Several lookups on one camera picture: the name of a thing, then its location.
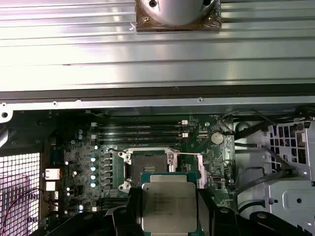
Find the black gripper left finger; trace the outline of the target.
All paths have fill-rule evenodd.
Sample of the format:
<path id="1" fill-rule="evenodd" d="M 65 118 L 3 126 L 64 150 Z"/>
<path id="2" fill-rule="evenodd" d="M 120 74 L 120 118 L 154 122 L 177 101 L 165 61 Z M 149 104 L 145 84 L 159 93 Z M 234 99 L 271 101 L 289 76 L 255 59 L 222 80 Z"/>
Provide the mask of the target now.
<path id="1" fill-rule="evenodd" d="M 138 223 L 142 198 L 141 188 L 132 188 L 125 206 L 107 211 L 106 214 L 83 212 L 66 220 L 49 232 L 37 230 L 33 236 L 141 236 Z"/>

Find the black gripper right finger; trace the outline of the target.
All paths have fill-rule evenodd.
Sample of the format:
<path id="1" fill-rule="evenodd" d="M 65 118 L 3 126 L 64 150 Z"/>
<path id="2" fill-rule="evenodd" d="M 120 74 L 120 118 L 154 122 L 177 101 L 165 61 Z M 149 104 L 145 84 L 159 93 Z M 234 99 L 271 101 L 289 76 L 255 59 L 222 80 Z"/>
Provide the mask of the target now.
<path id="1" fill-rule="evenodd" d="M 296 227 L 264 211 L 256 211 L 246 219 L 227 207 L 217 206 L 210 189 L 199 189 L 198 218 L 206 236 L 311 236 L 312 233 Z"/>

